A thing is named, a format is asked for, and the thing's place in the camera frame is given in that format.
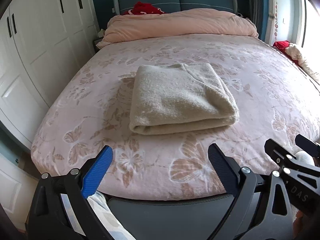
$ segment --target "bedside table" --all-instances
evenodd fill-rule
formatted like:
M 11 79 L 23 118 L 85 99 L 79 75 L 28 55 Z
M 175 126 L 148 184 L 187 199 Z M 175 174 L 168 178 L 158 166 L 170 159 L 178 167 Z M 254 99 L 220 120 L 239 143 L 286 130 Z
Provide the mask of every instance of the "bedside table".
M 93 44 L 93 48 L 94 48 L 94 51 L 97 53 L 100 49 L 97 48 L 97 44 L 102 41 L 103 38 L 97 38 L 95 40 L 92 41 L 92 44 Z

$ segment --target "screw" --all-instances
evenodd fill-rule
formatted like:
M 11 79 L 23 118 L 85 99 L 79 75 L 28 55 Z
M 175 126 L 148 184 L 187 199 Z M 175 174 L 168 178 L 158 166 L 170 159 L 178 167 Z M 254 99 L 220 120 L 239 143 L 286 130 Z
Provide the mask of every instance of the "screw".
M 286 174 L 290 174 L 290 173 L 291 173 L 291 171 L 290 171 L 288 168 L 283 168 L 283 171 L 284 171 L 284 173 L 286 173 Z
M 248 173 L 250 173 L 251 170 L 250 170 L 248 167 L 242 167 L 242 168 L 241 168 L 241 171 L 242 171 L 243 173 L 247 173 L 247 174 L 248 174 Z
M 79 173 L 79 169 L 74 168 L 70 171 L 71 175 L 77 175 Z
M 49 177 L 49 174 L 46 172 L 41 175 L 42 179 L 46 179 L 47 177 Z
M 275 176 L 275 177 L 279 177 L 280 173 L 279 173 L 279 171 L 273 171 L 272 175 Z

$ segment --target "blue headboard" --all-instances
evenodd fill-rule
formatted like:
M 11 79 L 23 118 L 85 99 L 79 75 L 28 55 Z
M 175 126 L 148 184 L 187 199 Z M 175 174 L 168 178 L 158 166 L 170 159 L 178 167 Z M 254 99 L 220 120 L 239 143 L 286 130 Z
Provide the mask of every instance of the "blue headboard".
M 237 13 L 237 0 L 113 0 L 116 15 L 123 14 L 141 1 L 151 3 L 166 13 L 185 11 L 193 8 L 212 8 L 219 11 Z

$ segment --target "window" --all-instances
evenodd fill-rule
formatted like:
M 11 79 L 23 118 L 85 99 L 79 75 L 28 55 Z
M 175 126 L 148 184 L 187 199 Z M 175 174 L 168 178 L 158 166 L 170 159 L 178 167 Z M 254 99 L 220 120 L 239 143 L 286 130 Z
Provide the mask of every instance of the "window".
M 302 27 L 303 41 L 302 47 L 305 51 L 316 55 L 319 53 L 317 49 L 320 41 L 320 15 L 308 0 L 302 0 L 305 6 L 305 26 Z

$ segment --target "door handle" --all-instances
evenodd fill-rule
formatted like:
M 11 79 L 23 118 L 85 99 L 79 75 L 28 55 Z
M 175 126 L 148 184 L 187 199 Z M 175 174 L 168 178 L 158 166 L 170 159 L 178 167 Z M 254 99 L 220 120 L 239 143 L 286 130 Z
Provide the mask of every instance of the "door handle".
M 12 14 L 12 23 L 13 23 L 14 34 L 17 34 L 16 22 L 14 20 L 14 13 Z
M 11 33 L 11 29 L 10 29 L 9 16 L 7 17 L 7 24 L 8 24 L 8 32 L 9 32 L 9 36 L 10 36 L 10 38 L 11 38 L 11 37 L 12 37 L 12 33 Z
M 64 13 L 64 9 L 63 9 L 63 4 L 62 4 L 62 0 L 60 0 L 60 6 L 61 6 L 61 11 L 62 11 L 62 13 Z
M 82 0 L 78 0 L 78 2 L 79 2 L 79 8 L 83 9 Z

